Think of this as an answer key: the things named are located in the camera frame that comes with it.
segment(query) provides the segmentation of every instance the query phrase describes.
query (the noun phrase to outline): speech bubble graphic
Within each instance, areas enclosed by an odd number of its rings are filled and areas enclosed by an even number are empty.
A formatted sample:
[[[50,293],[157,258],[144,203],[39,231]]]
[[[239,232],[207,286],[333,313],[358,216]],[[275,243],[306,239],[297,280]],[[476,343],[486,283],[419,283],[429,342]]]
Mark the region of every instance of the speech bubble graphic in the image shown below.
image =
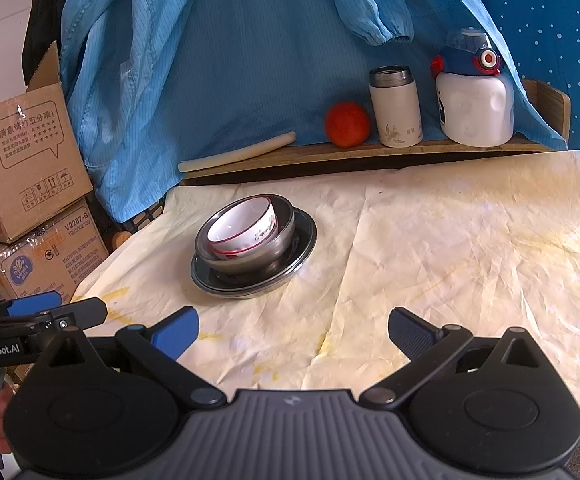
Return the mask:
[[[65,140],[54,101],[26,107],[0,119],[1,165],[9,169],[38,153],[50,150],[58,158],[58,145]]]

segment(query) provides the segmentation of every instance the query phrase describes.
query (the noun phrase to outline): cardboard box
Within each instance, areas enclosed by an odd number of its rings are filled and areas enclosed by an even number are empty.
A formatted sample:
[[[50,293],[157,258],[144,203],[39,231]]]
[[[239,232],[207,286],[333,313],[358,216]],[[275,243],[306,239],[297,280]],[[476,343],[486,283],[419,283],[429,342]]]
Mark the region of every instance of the cardboard box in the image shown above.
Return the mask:
[[[0,244],[0,298],[56,290],[68,303],[107,256],[86,201],[80,200],[19,241]]]
[[[91,190],[54,43],[27,92],[0,103],[0,242],[16,240]]]

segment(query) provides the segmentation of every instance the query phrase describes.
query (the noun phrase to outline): white cloth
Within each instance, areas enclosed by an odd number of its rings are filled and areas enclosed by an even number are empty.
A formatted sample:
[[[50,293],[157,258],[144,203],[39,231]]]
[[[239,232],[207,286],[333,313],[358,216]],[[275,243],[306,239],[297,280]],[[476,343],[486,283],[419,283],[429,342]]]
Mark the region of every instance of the white cloth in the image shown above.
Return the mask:
[[[316,247],[271,293],[212,298],[190,278],[196,232],[222,206],[261,192],[310,213]],[[179,361],[228,395],[240,387],[358,395],[406,364],[387,335],[391,309],[406,306],[480,336],[525,326],[580,404],[580,152],[177,187],[163,215],[76,295],[108,305],[90,335],[195,306],[199,338]]]

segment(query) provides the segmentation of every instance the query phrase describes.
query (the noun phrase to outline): wooden board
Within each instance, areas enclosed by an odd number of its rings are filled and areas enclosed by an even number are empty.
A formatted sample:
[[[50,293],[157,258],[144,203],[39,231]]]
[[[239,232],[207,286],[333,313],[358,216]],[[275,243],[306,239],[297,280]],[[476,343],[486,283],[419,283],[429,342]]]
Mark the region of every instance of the wooden board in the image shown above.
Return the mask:
[[[567,140],[570,127],[568,96],[541,81],[524,80],[524,87],[529,101],[544,120]],[[426,140],[409,148],[361,144],[344,150],[330,143],[286,146],[248,160],[189,171],[185,174],[182,184],[184,186],[236,184],[309,174],[404,168],[451,160],[548,151],[549,148],[532,142],[521,134],[516,134],[509,142],[494,148],[473,148],[450,139]]]
[[[278,166],[294,166],[296,164],[308,164],[311,162],[325,162],[331,160],[351,160],[354,158],[367,158],[375,156],[404,156],[422,155],[424,153],[532,153],[547,152],[548,148],[526,139],[522,135],[516,135],[509,142],[494,148],[473,148],[458,144],[449,139],[425,140],[409,148],[388,148],[383,144],[361,144],[354,148],[337,148],[335,145],[311,144],[309,146],[286,146],[265,155],[259,155],[248,160],[206,168],[205,170],[190,171],[185,174],[183,181],[198,179],[204,176],[235,173],[237,171],[261,170]]]

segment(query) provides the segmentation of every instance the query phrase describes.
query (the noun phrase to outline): white thermos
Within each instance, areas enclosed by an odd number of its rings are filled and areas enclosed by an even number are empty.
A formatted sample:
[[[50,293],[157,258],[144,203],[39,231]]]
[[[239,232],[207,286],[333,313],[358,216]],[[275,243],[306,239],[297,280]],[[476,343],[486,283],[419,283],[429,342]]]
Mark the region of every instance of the white thermos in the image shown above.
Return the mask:
[[[382,144],[407,148],[423,140],[417,83],[409,67],[391,65],[371,70],[370,96]]]

